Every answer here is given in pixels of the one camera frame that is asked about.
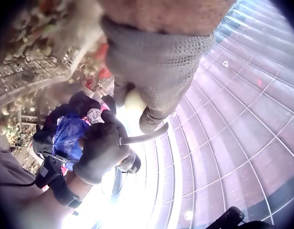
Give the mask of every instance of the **gray knit glove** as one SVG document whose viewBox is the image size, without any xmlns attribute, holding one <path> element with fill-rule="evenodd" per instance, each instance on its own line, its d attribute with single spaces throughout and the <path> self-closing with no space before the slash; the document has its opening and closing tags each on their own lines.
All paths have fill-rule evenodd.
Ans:
<svg viewBox="0 0 294 229">
<path fill-rule="evenodd" d="M 107 17 L 101 26 L 108 38 L 106 65 L 115 76 L 114 99 L 123 106 L 136 87 L 147 105 L 140 117 L 143 133 L 153 132 L 188 90 L 199 60 L 215 42 L 206 37 L 140 32 Z"/>
</svg>

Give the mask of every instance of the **blue mesh bag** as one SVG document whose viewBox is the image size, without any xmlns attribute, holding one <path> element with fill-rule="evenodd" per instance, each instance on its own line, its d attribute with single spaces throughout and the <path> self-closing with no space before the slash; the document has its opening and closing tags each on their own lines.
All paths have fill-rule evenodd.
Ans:
<svg viewBox="0 0 294 229">
<path fill-rule="evenodd" d="M 57 126 L 53 142 L 53 155 L 67 157 L 65 167 L 72 170 L 73 164 L 79 161 L 82 149 L 79 147 L 79 138 L 84 136 L 89 124 L 77 114 L 67 114 Z"/>
</svg>

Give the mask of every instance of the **tool handle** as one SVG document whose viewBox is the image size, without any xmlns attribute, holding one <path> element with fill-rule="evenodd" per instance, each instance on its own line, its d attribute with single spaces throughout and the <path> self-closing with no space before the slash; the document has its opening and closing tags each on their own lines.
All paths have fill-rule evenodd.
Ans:
<svg viewBox="0 0 294 229">
<path fill-rule="evenodd" d="M 160 129 L 156 130 L 152 134 L 140 135 L 135 137 L 120 137 L 120 146 L 128 145 L 138 142 L 146 142 L 158 138 L 160 135 L 168 130 L 168 123 L 165 123 Z"/>
</svg>

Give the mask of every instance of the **gloved hand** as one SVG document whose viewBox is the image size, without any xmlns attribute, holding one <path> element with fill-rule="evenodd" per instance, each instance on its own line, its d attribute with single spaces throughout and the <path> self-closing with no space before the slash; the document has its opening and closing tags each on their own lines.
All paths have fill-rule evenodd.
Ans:
<svg viewBox="0 0 294 229">
<path fill-rule="evenodd" d="M 119 146 L 120 137 L 127 137 L 123 124 L 109 110 L 101 118 L 105 123 L 95 123 L 85 133 L 82 156 L 73 166 L 74 173 L 88 184 L 99 184 L 105 172 L 130 154 L 128 145 Z"/>
<path fill-rule="evenodd" d="M 106 65 L 114 75 L 114 100 L 123 106 L 127 93 L 137 88 L 147 105 L 139 125 L 153 132 L 177 107 L 188 90 L 199 60 L 215 42 L 208 36 L 168 35 L 141 32 L 103 17 L 108 38 Z"/>
</svg>

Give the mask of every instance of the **wrist strap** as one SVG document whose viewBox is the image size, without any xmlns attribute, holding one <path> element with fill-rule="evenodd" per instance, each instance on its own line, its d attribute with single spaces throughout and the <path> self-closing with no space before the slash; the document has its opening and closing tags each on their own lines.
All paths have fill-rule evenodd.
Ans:
<svg viewBox="0 0 294 229">
<path fill-rule="evenodd" d="M 59 176 L 54 179 L 49 187 L 53 190 L 56 200 L 63 206 L 68 206 L 71 208 L 77 208 L 81 201 L 79 197 L 76 196 L 67 186 L 66 181 L 63 176 Z"/>
</svg>

